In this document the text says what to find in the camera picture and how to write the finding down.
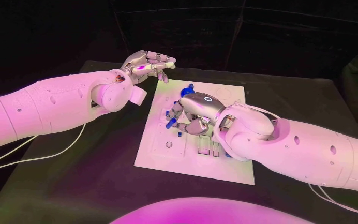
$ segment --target white board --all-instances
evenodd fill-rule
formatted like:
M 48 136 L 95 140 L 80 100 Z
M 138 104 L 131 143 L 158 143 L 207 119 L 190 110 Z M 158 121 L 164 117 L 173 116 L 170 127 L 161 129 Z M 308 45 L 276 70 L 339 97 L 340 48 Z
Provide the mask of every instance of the white board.
M 158 81 L 134 166 L 253 185 L 250 162 L 226 157 L 224 150 L 209 136 L 181 132 L 178 137 L 175 128 L 165 129 L 165 110 L 173 107 L 180 91 L 190 83 L 196 92 L 213 96 L 224 106 L 233 101 L 243 103 L 243 87 L 178 80 L 168 80 L 164 84 Z M 177 121 L 188 123 L 184 114 Z

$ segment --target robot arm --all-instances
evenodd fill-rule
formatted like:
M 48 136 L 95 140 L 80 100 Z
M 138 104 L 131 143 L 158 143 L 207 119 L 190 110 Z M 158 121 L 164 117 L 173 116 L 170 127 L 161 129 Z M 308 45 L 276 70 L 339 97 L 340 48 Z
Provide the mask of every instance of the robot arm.
M 233 103 L 222 108 L 216 101 L 203 93 L 191 93 L 175 104 L 196 116 L 193 120 L 204 118 L 206 125 L 213 126 L 211 139 L 230 157 L 242 162 L 255 160 L 308 184 L 358 190 L 358 139 L 302 122 L 269 121 L 253 107 Z M 171 125 L 200 134 L 198 128 L 188 129 L 191 123 L 184 128 Z
M 50 78 L 1 96 L 0 145 L 80 126 L 116 112 L 128 100 L 139 105 L 145 91 L 135 84 L 147 75 L 167 82 L 164 68 L 174 68 L 173 58 L 138 51 L 119 69 Z

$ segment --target small blue part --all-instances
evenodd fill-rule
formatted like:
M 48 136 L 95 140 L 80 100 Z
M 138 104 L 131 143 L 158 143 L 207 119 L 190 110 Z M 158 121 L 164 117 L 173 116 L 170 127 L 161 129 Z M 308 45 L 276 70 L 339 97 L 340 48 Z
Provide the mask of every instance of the small blue part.
M 193 89 L 191 88 L 184 88 L 181 89 L 180 91 L 180 96 L 183 97 L 184 95 L 190 94 L 190 93 L 194 93 Z
M 170 120 L 168 123 L 165 124 L 165 128 L 168 129 L 168 128 L 173 126 L 174 123 L 175 123 L 175 119 L 171 118 L 171 120 Z

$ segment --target dark table surface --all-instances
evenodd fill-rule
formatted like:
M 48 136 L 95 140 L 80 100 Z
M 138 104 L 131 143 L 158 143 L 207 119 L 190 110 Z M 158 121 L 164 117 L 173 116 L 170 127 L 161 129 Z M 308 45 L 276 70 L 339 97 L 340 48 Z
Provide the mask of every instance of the dark table surface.
M 80 72 L 119 68 L 86 61 Z M 356 122 L 331 81 L 197 69 L 167 71 L 168 78 L 243 86 L 245 101 L 295 121 L 358 136 Z M 214 197 L 274 208 L 314 223 L 356 223 L 356 214 L 323 201 L 308 186 L 253 162 L 255 186 L 134 167 L 157 86 L 149 77 L 141 106 L 87 123 L 73 147 L 54 158 L 18 164 L 0 191 L 0 223 L 108 223 L 138 207 L 180 197 Z M 38 136 L 24 158 L 45 156 L 71 143 L 80 127 Z M 358 192 L 326 189 L 358 208 Z

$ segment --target robotic hand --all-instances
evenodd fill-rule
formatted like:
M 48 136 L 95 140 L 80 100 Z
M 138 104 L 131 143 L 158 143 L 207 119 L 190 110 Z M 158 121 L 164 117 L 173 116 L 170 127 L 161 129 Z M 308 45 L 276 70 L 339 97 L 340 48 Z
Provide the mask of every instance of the robotic hand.
M 184 111 L 188 124 L 177 123 Z M 211 140 L 245 162 L 258 161 L 274 172 L 314 185 L 358 190 L 358 139 L 311 124 L 269 120 L 265 110 L 211 96 L 181 95 L 167 114 L 167 128 L 200 135 L 213 126 Z
M 162 69 L 173 69 L 174 61 L 158 53 L 138 51 L 119 69 L 48 78 L 0 96 L 0 145 L 80 126 L 116 112 L 128 100 L 139 105 L 145 91 L 134 85 L 147 75 L 167 83 Z

